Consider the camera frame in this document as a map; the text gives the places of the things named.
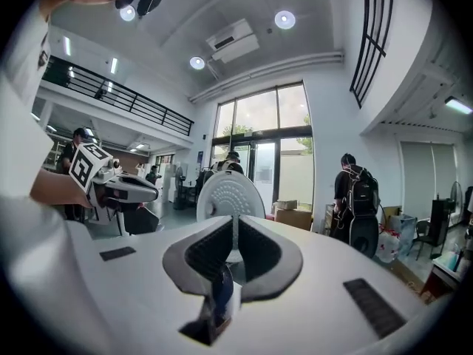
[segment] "window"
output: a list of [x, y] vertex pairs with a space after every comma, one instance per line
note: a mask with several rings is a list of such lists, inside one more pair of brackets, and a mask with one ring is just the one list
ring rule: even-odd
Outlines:
[[218, 112], [218, 124], [215, 138], [227, 137], [231, 134], [231, 123], [234, 119], [234, 102], [220, 105]]
[[304, 86], [278, 89], [281, 127], [310, 125]]
[[312, 138], [281, 139], [279, 199], [297, 200], [299, 208], [312, 211], [313, 170]]
[[275, 90], [237, 100], [236, 105], [233, 134], [278, 127]]
[[224, 160], [227, 157], [227, 154], [229, 151], [230, 151], [229, 145], [214, 146], [212, 149], [211, 166], [216, 162], [220, 162]]

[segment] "plastic bag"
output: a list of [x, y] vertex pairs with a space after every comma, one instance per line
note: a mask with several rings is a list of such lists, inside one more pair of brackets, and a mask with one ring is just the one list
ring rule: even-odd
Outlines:
[[379, 234], [376, 256], [383, 263], [391, 263], [398, 256], [399, 244], [399, 233], [383, 230]]

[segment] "black backpack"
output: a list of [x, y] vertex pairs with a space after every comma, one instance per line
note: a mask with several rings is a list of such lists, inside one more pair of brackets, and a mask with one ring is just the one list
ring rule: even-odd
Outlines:
[[378, 212], [378, 181], [367, 169], [352, 164], [345, 169], [350, 176], [348, 183], [347, 208], [354, 216], [372, 215]]

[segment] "black chair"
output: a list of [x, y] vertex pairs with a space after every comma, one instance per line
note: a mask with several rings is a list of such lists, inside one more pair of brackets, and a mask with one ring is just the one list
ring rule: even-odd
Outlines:
[[415, 231], [417, 232], [417, 238], [415, 238], [412, 241], [411, 249], [415, 243], [417, 242], [421, 243], [421, 248], [419, 249], [419, 252], [417, 253], [417, 257], [415, 258], [415, 260], [419, 259], [424, 243], [427, 243], [428, 245], [430, 245], [430, 256], [432, 256], [432, 251], [435, 247], [435, 238], [429, 236], [429, 228], [430, 228], [429, 221], [418, 221], [417, 225], [415, 226]]

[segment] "glass door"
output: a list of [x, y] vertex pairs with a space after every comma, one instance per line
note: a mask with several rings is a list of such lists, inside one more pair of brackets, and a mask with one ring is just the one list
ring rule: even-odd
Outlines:
[[265, 211], [270, 213], [271, 205], [273, 205], [276, 144], [274, 142], [256, 143], [254, 154], [253, 183], [261, 195]]

